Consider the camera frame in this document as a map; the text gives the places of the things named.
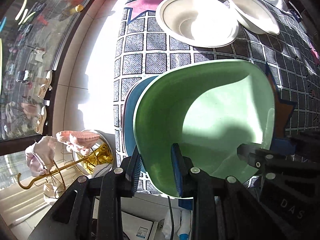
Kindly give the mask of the yellow window knob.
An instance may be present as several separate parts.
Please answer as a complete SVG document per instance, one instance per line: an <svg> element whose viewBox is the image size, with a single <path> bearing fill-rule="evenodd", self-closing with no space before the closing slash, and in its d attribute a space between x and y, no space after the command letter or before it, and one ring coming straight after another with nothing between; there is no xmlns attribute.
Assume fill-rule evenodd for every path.
<svg viewBox="0 0 320 240"><path fill-rule="evenodd" d="M79 4L79 5L77 5L77 6L75 7L76 12L81 12L81 11L83 11L83 9L84 9L84 6L81 5L81 4Z"/></svg>

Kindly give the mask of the green square plate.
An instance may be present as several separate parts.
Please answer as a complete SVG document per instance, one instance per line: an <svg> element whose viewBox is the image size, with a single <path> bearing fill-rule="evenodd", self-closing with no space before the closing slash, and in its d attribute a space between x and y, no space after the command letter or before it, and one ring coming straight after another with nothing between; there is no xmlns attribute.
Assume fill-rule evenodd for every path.
<svg viewBox="0 0 320 240"><path fill-rule="evenodd" d="M257 172L237 155L241 144L269 149L274 94L266 74L245 60L214 60L167 71L142 92L133 132L144 168L161 193L178 196L171 146L217 178L241 183Z"/></svg>

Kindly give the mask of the large white bowl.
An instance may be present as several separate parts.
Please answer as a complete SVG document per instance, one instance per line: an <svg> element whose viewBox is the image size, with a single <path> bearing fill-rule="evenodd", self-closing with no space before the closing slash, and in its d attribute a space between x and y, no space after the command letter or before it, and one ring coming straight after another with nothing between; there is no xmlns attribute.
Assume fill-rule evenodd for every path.
<svg viewBox="0 0 320 240"><path fill-rule="evenodd" d="M258 0L227 0L238 22L256 34L280 33L279 25L270 11Z"/></svg>

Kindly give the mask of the checkered star tablecloth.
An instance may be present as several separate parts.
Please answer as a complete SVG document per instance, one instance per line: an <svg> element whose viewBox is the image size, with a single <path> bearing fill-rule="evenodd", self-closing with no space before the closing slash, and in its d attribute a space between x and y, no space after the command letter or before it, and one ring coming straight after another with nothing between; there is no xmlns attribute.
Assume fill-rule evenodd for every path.
<svg viewBox="0 0 320 240"><path fill-rule="evenodd" d="M256 34L239 24L236 39L219 48L193 47L181 42L158 25L156 9L164 0L129 0L125 5L115 58L114 113L116 153L123 147L122 114L130 89L141 79L159 76L175 68L214 60L245 60L267 76L274 94L273 138L319 130L319 64L312 55L312 40L294 16L263 0L276 19L280 33ZM229 9L227 0L218 0ZM147 172L138 189L161 193Z"/></svg>

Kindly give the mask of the blue square plate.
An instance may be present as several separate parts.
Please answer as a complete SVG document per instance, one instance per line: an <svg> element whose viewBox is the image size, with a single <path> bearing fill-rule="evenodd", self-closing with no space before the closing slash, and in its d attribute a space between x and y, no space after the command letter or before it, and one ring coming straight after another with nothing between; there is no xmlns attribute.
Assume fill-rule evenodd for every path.
<svg viewBox="0 0 320 240"><path fill-rule="evenodd" d="M144 89L156 78L157 76L147 77L139 80L129 91L122 114L122 137L124 151L128 156L131 156L134 152L136 141L133 132L133 116L135 107L139 97L143 93Z"/></svg>

